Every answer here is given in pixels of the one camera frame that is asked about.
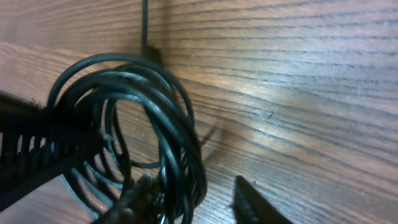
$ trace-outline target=cable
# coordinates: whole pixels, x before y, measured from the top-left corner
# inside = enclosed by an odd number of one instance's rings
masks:
[[[67,187],[94,218],[101,211],[84,194],[77,180],[83,179],[93,195],[110,205],[116,202],[116,197],[108,185],[117,187],[122,194],[130,189],[135,183],[131,177],[133,166],[160,168],[158,179],[160,191],[164,194],[164,210],[158,221],[173,223],[175,218],[182,215],[182,223],[187,224],[192,222],[193,210],[203,201],[207,191],[200,143],[194,130],[195,118],[191,101],[180,82],[161,66],[143,57],[147,50],[146,0],[142,2],[142,10],[142,57],[111,53],[80,60],[57,79],[49,94],[46,110],[49,114],[54,111],[72,114],[93,129],[103,129],[107,135],[106,150],[123,174],[122,182],[115,178],[104,152],[99,157],[105,171],[100,170],[92,159],[63,177]],[[89,73],[72,83],[60,95],[60,90],[74,74],[90,65],[107,61],[124,61],[127,64]],[[187,115],[178,103],[176,91],[182,96]],[[159,162],[143,164],[130,159],[118,121],[118,100],[143,105],[159,138]],[[116,150],[115,141],[119,142],[121,153]],[[88,171],[92,172],[96,183],[88,178]]]

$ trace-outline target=black wire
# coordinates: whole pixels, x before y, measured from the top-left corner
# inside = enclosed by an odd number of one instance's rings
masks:
[[[207,181],[201,163],[200,143],[194,130],[195,118],[191,101],[180,82],[161,66],[147,60],[147,1],[142,2],[142,57],[129,54],[98,54],[75,63],[66,69],[53,85],[46,110],[72,114],[82,123],[94,129],[102,128],[107,135],[106,150],[124,176],[120,183],[100,152],[101,171],[94,160],[87,161],[70,174],[64,176],[65,184],[73,191],[79,201],[97,218],[99,210],[84,195],[77,179],[83,179],[101,201],[109,204],[114,199],[107,185],[121,189],[122,193],[134,185],[131,166],[141,168],[160,168],[159,183],[164,197],[165,210],[160,214],[163,223],[173,223],[183,215],[182,223],[192,222],[193,209],[205,198]],[[128,64],[114,69],[100,70],[85,75],[72,83],[61,96],[60,90],[66,82],[79,71],[96,63],[125,61]],[[178,103],[180,93],[187,109],[187,115]],[[142,164],[131,160],[118,121],[116,103],[129,100],[143,105],[149,121],[159,138],[159,162]],[[114,141],[121,146],[116,150]],[[101,185],[91,183],[86,171],[90,170]]]

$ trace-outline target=brown wood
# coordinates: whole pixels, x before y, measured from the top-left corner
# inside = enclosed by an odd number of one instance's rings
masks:
[[[198,134],[213,132],[194,223],[233,223],[238,174],[294,223],[398,223],[398,1],[150,0],[149,9],[149,42],[188,90]],[[141,0],[0,0],[0,90],[43,105],[73,62],[138,53],[140,31]],[[155,161],[140,107],[122,102],[119,112],[133,156]],[[0,223],[89,219],[58,179],[0,214]]]

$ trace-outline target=wood grain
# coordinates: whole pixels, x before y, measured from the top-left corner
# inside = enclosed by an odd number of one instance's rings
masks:
[[[0,89],[44,104],[73,62],[138,53],[140,31],[139,0],[0,0]],[[194,223],[233,223],[236,175],[294,223],[398,223],[398,1],[150,0],[149,42],[188,90],[200,137],[214,132]],[[119,113],[132,156],[155,161],[141,107]],[[58,179],[0,214],[89,219]]]

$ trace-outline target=wire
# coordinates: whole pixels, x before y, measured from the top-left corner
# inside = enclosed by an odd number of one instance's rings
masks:
[[[193,210],[203,201],[207,192],[200,143],[194,130],[192,104],[184,87],[171,73],[144,58],[147,50],[146,0],[142,2],[142,16],[142,57],[111,53],[80,60],[66,69],[54,83],[46,110],[49,114],[53,114],[54,111],[72,114],[93,129],[103,129],[108,136],[105,148],[123,174],[123,182],[115,178],[104,152],[100,152],[99,157],[105,171],[100,170],[92,159],[63,177],[67,187],[93,217],[98,217],[101,211],[83,193],[78,179],[83,179],[89,190],[109,205],[116,200],[108,189],[109,184],[120,189],[122,194],[134,185],[131,177],[132,166],[160,168],[160,191],[165,196],[164,211],[161,212],[158,221],[173,223],[174,219],[182,215],[182,223],[187,224],[192,222]],[[60,95],[62,87],[76,73],[96,63],[107,61],[124,61],[127,64],[89,73],[72,83]],[[183,99],[187,115],[178,103],[175,90]],[[159,162],[143,164],[130,159],[118,121],[118,100],[129,100],[143,105],[159,138]],[[116,150],[116,140],[121,147],[121,153]],[[96,184],[90,182],[88,171],[94,175]]]

